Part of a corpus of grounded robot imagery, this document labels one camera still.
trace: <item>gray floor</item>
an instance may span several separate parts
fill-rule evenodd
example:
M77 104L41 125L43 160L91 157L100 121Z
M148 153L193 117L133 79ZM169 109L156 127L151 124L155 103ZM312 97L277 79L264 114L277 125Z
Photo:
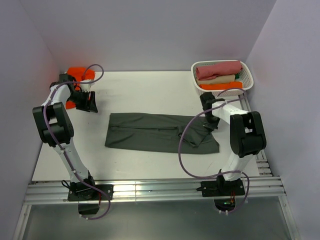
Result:
M114 203L107 216L86 221L77 205L35 205L24 240L288 240L279 199L250 198L229 216L213 200Z

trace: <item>white table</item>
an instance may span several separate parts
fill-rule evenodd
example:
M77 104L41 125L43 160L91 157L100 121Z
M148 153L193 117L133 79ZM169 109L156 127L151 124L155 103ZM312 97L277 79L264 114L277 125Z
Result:
M148 180L189 178L175 153L136 151L105 147L110 113L149 113L194 116L202 111L189 71L105 72L91 90L96 92L97 113L67 111L74 127L74 144L95 180ZM213 132L220 152L183 154L185 167L195 175L217 173L231 153L229 126L222 120ZM256 159L244 170L259 177ZM68 180L58 154L43 144L33 181Z

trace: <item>orange object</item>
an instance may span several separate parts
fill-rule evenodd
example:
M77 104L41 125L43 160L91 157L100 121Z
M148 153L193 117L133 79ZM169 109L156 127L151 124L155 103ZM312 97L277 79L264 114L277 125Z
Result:
M86 71L85 67L70 67L68 69L68 71L66 72L67 74L71 75L72 77L75 78L75 80L77 82L81 82L82 80L87 80L87 79L95 79L95 71L88 69L88 71ZM78 87L79 84L74 84L75 86L75 90L80 90L80 88ZM65 104L65 108L66 109L73 109L76 107L76 104L74 104L72 101L67 101Z
M232 81L230 83L220 83L220 84L200 84L199 87L204 90L226 90L232 88L242 89L242 82Z

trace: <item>basket rim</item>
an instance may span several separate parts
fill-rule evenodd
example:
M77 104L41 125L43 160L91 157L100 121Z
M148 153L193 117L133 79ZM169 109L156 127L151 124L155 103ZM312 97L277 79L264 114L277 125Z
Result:
M212 92L214 92L214 93L222 92L223 90L205 90L205 89L202 89L201 87L199 87L198 84L197 84L197 82L196 82L195 76L194 76L194 67L195 67L196 64L202 64L202 63L221 63L221 62L232 62L232 61L238 61L238 60L234 60L234 59L233 59L233 60L212 60L212 61L197 61L197 62L195 62L195 63L192 64L192 66L191 66L191 74L192 74L192 80L193 80L194 86L195 86L198 90L200 90L200 91L202 91L202 92L210 92L210 93L212 93ZM250 80L251 80L250 86L248 86L248 87L246 87L246 88L243 88L243 90L249 90L249 89L252 88L253 85L254 85L254 78L252 77L252 74L251 74L248 66L247 66L244 62L242 62L242 61L240 61L240 63L241 63L241 65L242 65L242 67L246 70L246 72L248 73L249 78L250 78ZM236 91L240 91L240 90L236 90L236 89L230 90L231 93L232 93L232 92L236 92Z

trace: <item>metal frame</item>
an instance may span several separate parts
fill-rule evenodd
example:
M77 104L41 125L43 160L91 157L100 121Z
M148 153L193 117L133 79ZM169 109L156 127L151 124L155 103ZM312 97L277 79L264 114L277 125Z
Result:
M248 99L240 100L242 109L251 111ZM262 150L256 157L260 177L250 177L249 198L253 197L279 197L282 211L293 240L300 236L291 214L286 192L281 178L273 176L265 152ZM201 192L196 189L201 186L202 180L188 179L152 179L152 180L126 180L126 181L97 181L96 184L114 185L112 202L154 202L178 200L203 200ZM60 182L33 182L29 184L20 218L15 230L14 240L21 240L26 229L32 205L51 204L78 204L98 203L98 201L68 202L68 189Z

